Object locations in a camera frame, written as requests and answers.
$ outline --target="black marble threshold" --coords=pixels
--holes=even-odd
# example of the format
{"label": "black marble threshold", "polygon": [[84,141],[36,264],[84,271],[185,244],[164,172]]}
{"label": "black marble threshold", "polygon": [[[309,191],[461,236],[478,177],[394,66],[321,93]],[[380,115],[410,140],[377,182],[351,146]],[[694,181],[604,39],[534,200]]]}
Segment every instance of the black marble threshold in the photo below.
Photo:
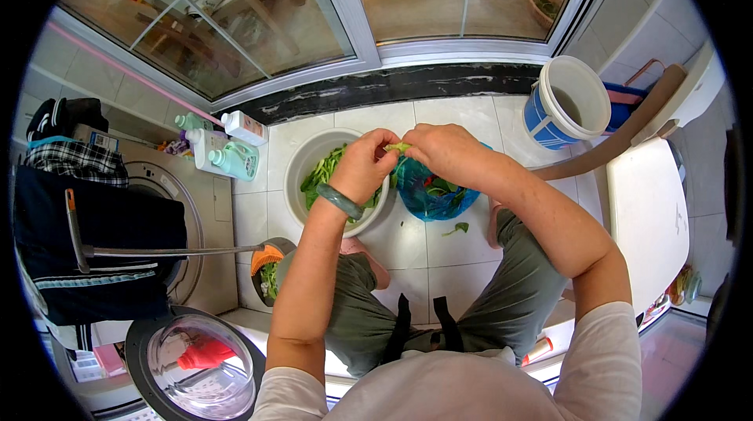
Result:
{"label": "black marble threshold", "polygon": [[453,96],[527,95],[540,65],[468,63],[381,69],[272,93],[215,113],[240,109],[266,125],[350,108]]}

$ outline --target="sliding glass door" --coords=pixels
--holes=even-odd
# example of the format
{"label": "sliding glass door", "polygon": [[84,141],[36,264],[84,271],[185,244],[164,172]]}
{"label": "sliding glass door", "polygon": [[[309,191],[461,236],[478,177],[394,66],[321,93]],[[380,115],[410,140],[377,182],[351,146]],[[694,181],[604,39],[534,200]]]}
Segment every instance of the sliding glass door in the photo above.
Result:
{"label": "sliding glass door", "polygon": [[207,111],[397,65],[551,56],[586,0],[60,0],[53,21]]}

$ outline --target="pink hose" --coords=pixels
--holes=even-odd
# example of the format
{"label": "pink hose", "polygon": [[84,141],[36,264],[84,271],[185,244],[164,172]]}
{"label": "pink hose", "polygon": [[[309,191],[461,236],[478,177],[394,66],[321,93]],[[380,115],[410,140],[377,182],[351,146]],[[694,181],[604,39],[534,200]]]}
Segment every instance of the pink hose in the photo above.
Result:
{"label": "pink hose", "polygon": [[103,62],[107,63],[109,66],[112,66],[113,68],[116,68],[119,71],[122,71],[126,75],[128,75],[128,76],[132,77],[133,79],[137,80],[139,83],[144,84],[147,87],[151,87],[152,89],[154,89],[155,91],[157,91],[159,94],[162,94],[163,96],[169,98],[170,100],[172,100],[174,102],[177,102],[178,104],[180,104],[181,106],[185,107],[186,109],[188,109],[189,111],[193,112],[194,114],[200,115],[200,116],[204,117],[205,119],[209,120],[210,122],[213,122],[213,123],[215,123],[217,125],[220,125],[221,127],[224,127],[224,124],[222,124],[221,121],[217,120],[213,116],[207,114],[206,112],[202,111],[199,108],[196,108],[196,107],[192,106],[191,104],[185,102],[184,100],[182,100],[180,98],[177,98],[174,95],[168,93],[167,91],[165,91],[161,87],[156,86],[154,83],[152,83],[151,81],[149,81],[145,77],[143,77],[141,75],[137,75],[136,73],[134,73],[133,71],[129,70],[128,68],[124,68],[123,66],[119,65],[118,63],[114,62],[113,60],[109,59],[107,56],[105,56],[102,53],[100,53],[99,51],[97,51],[96,49],[91,48],[89,45],[86,45],[84,42],[82,42],[81,40],[77,39],[73,35],[70,35],[68,32],[66,32],[65,30],[63,30],[60,27],[56,26],[54,23],[47,22],[47,26],[50,27],[50,29],[52,29],[52,30],[56,31],[57,33],[61,34],[63,37],[67,38],[68,40],[70,40],[74,44],[78,45],[79,47],[87,50],[92,55],[94,55],[97,58],[101,59]]}

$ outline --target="white bottle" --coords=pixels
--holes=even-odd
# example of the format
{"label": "white bottle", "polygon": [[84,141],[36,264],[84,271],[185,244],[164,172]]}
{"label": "white bottle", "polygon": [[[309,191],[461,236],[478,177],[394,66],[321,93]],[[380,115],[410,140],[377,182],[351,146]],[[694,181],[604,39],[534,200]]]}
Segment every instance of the white bottle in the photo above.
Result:
{"label": "white bottle", "polygon": [[254,146],[261,146],[269,141],[269,127],[259,124],[248,115],[235,111],[232,114],[222,114],[222,124],[225,133],[244,140]]}
{"label": "white bottle", "polygon": [[223,171],[220,167],[212,164],[212,161],[209,161],[209,152],[225,148],[225,145],[228,144],[230,140],[204,129],[186,130],[185,137],[193,147],[193,159],[196,163],[197,169],[213,172],[214,174],[226,175],[231,178],[235,177],[230,173]]}

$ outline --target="white t-shirt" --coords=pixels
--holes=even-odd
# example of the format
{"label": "white t-shirt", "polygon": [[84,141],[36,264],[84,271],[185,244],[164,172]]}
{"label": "white t-shirt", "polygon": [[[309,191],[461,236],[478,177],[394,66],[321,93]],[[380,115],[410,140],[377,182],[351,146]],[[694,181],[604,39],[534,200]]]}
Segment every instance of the white t-shirt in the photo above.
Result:
{"label": "white t-shirt", "polygon": [[324,386],[312,375],[271,369],[251,419],[637,419],[640,410],[633,307],[612,302],[576,325],[553,397],[504,357],[433,351],[372,370],[332,411]]}

